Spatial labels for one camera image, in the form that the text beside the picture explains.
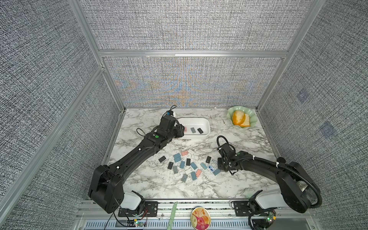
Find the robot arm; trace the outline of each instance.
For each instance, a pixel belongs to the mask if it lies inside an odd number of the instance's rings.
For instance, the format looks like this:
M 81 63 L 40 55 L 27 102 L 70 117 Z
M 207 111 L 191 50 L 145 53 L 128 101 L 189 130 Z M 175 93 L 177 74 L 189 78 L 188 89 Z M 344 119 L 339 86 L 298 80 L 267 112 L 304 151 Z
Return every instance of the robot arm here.
M 223 138 L 226 143 L 220 146 L 219 138 Z M 304 213 L 308 208 L 317 208 L 322 204 L 319 188 L 300 164 L 286 164 L 283 158 L 278 158 L 275 163 L 244 151 L 236 153 L 224 136 L 217 137 L 217 145 L 221 155 L 218 159 L 219 169 L 231 174 L 234 174 L 232 170 L 252 171 L 279 184 L 280 189 L 258 191 L 254 195 L 255 202 L 250 203 L 252 212 L 272 207 L 290 207 Z
M 95 169 L 88 195 L 107 213 L 112 213 L 118 207 L 136 210 L 137 214 L 143 211 L 143 197 L 135 192 L 126 192 L 124 197 L 123 184 L 146 159 L 160 151 L 173 138 L 184 136 L 184 126 L 179 124 L 171 109 L 162 116 L 160 125 L 146 134 L 140 144 L 126 156 L 114 164 L 100 165 Z

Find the pink domino tile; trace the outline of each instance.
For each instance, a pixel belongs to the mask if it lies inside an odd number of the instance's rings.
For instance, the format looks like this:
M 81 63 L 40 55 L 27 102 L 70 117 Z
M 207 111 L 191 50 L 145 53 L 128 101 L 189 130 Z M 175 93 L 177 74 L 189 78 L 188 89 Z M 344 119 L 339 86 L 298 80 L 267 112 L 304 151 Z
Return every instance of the pink domino tile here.
M 200 176 L 202 170 L 198 169 L 196 172 L 195 172 L 195 175 L 197 176 L 197 178 Z
M 188 155 L 188 154 L 189 154 L 188 151 L 184 151 L 184 152 L 181 153 L 182 156 L 185 156 L 185 155 Z

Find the blue sticker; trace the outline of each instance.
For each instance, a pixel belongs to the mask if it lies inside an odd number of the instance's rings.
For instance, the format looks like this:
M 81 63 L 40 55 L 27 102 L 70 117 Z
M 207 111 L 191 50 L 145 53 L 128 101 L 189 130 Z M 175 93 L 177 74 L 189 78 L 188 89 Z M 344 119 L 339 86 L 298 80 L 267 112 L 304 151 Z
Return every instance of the blue sticker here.
M 181 161 L 181 157 L 174 158 L 175 163 Z
M 196 180 L 197 179 L 197 176 L 195 175 L 195 172 L 191 172 L 190 175 L 192 176 L 192 179 L 193 180 Z
M 188 178 L 188 175 L 184 174 L 183 177 L 181 178 L 182 182 L 186 182 Z
M 192 168 L 194 169 L 194 170 L 196 170 L 198 167 L 197 167 L 197 165 L 195 165 L 195 163 L 194 162 L 192 162 L 192 163 L 190 163 L 190 166 L 192 166 Z
M 221 170 L 216 169 L 215 171 L 213 171 L 212 173 L 216 176 L 217 174 L 219 174 L 221 172 Z
M 177 166 L 174 166 L 173 167 L 173 170 L 174 170 L 174 174 L 177 174 L 178 173 L 178 167 Z
M 319 127 L 319 130 L 321 131 L 322 136 L 325 139 L 332 137 L 336 133 L 336 129 L 331 125 L 329 121 L 323 123 L 323 125 Z
M 204 170 L 206 170 L 206 169 L 207 169 L 207 166 L 206 166 L 204 163 L 201 163 L 201 166 L 202 166 L 202 168 L 203 168 Z
M 209 165 L 208 168 L 211 170 L 211 172 L 215 171 L 215 168 L 212 165 Z
M 304 88 L 301 89 L 297 95 L 297 98 L 299 99 L 301 104 L 303 104 L 308 99 L 308 97 L 309 97 L 309 94 Z

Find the bread slice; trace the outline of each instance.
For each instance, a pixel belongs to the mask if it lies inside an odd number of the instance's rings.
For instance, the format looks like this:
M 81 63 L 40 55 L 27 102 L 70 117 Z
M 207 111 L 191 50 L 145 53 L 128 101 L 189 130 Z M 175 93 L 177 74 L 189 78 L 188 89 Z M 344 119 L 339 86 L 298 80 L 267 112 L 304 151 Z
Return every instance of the bread slice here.
M 240 127 L 249 127 L 251 126 L 250 118 L 248 114 L 245 114 L 245 120 L 242 124 L 239 125 Z

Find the aluminum frame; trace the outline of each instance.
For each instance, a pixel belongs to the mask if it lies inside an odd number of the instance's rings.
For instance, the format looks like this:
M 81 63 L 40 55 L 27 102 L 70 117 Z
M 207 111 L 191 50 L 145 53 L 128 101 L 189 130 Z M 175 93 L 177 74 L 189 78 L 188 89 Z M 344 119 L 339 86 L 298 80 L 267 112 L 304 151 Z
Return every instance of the aluminum frame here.
M 263 131 L 266 134 L 266 137 L 268 139 L 268 142 L 270 143 L 270 146 L 271 146 L 271 149 L 272 149 L 273 153 L 275 154 L 276 158 L 281 157 L 281 154 L 280 154 L 280 152 L 279 152 L 279 150 L 278 150 L 278 148 L 276 146 L 275 141 L 273 140 L 273 138 L 271 136 L 271 133 L 268 131 L 268 128 L 267 128 L 266 124 L 263 122 L 263 119 L 261 117 L 261 114 L 259 113 L 259 111 L 257 109 L 256 109 L 255 112 L 257 114 L 257 117 L 258 117 L 259 122 L 262 125 Z
M 289 47 L 289 53 L 285 59 L 283 59 L 278 66 L 275 74 L 271 78 L 270 82 L 268 83 L 265 91 L 263 92 L 261 98 L 259 99 L 257 109 L 258 111 L 261 111 L 263 106 L 265 105 L 267 99 L 270 97 L 273 89 L 277 85 L 277 82 L 283 75 L 284 71 L 286 70 L 288 64 L 293 58 L 293 55 L 297 51 L 300 43 L 304 39 L 305 35 L 307 34 L 309 28 L 311 27 L 313 21 L 317 17 L 319 11 L 321 10 L 322 6 L 325 4 L 326 0 L 314 0 L 311 7 L 309 8 L 307 14 L 304 17 L 304 20 L 302 24 L 299 27 L 299 30 L 295 34 L 290 47 Z
M 109 162 L 109 159 L 110 159 L 110 155 L 111 155 L 111 152 L 114 148 L 114 144 L 115 144 L 115 141 L 116 141 L 116 138 L 119 134 L 119 131 L 120 131 L 120 127 L 121 127 L 121 124 L 123 123 L 123 119 L 124 119 L 124 116 L 125 116 L 125 111 L 122 111 L 120 112 L 119 114 L 119 117 L 118 117 L 118 120 L 116 122 L 116 126 L 115 126 L 115 129 L 114 129 L 114 132 L 111 136 L 111 139 L 110 139 L 110 142 L 109 142 L 109 146 L 107 147 L 107 150 L 106 150 L 106 153 L 105 153 L 105 156 L 102 160 L 102 163 L 101 165 L 105 165 Z
M 105 68 L 106 72 L 104 73 L 104 77 L 105 77 L 107 86 L 109 87 L 110 92 L 111 92 L 111 94 L 112 94 L 112 96 L 113 96 L 113 98 L 116 102 L 116 105 L 118 106 L 120 111 L 123 111 L 125 109 L 123 99 L 121 98 L 121 96 L 119 94 L 119 91 L 118 91 L 118 89 L 117 89 L 117 87 L 114 83 L 114 80 L 111 77 L 111 74 L 110 74 L 109 70 L 106 67 L 106 64 L 104 63 L 102 57 L 99 56 L 99 53 L 98 53 L 99 49 L 98 49 L 96 39 L 93 36 L 91 27 L 89 26 L 89 24 L 87 22 L 86 15 L 83 12 L 81 4 L 79 3 L 78 0 L 68 0 L 68 2 L 69 2 L 70 7 L 72 8 L 72 10 L 75 14 L 75 17 L 77 18 L 79 26 L 82 29 L 82 32 L 85 35 L 85 38 L 86 38 L 86 40 L 89 44 L 89 47 L 90 47 L 90 49 L 93 53 L 93 56 L 95 57 L 97 63 L 99 65 L 104 66 L 104 68 Z
M 27 165 L 23 168 L 18 177 L 0 200 L 0 228 L 3 226 L 10 212 L 18 203 L 20 197 L 23 195 L 24 191 L 27 189 L 38 170 L 41 168 L 42 164 L 58 142 L 61 135 L 64 133 L 66 127 L 69 125 L 70 121 L 79 110 L 79 107 L 84 102 L 89 92 L 92 90 L 98 78 L 102 75 L 102 72 L 102 66 L 99 66 L 93 72 L 87 83 L 79 91 L 73 102 L 65 110 L 57 124 L 43 140 L 35 154 L 32 156 Z
M 278 50 L 100 50 L 100 57 L 287 57 Z
M 224 221 L 228 219 L 241 220 L 246 217 L 236 216 L 234 209 L 231 207 L 232 201 L 247 201 L 247 199 L 148 199 L 147 201 L 157 201 L 158 204 L 158 216 L 148 217 L 149 220 L 170 218 L 171 210 L 174 202 L 178 202 L 177 210 L 175 212 L 176 220 L 190 219 L 190 214 L 195 207 L 205 207 L 211 215 L 212 219 Z M 320 227 L 319 220 L 312 209 L 308 209 L 305 213 L 298 213 L 290 208 L 279 208 L 276 210 L 277 218 L 282 219 L 306 219 L 309 226 L 312 229 L 322 229 Z M 89 220 L 107 220 L 111 214 L 106 213 L 98 204 L 92 200 L 84 200 L 78 210 L 76 218 L 74 220 L 74 230 L 84 229 L 86 222 Z M 261 219 L 264 217 L 253 216 L 252 219 Z

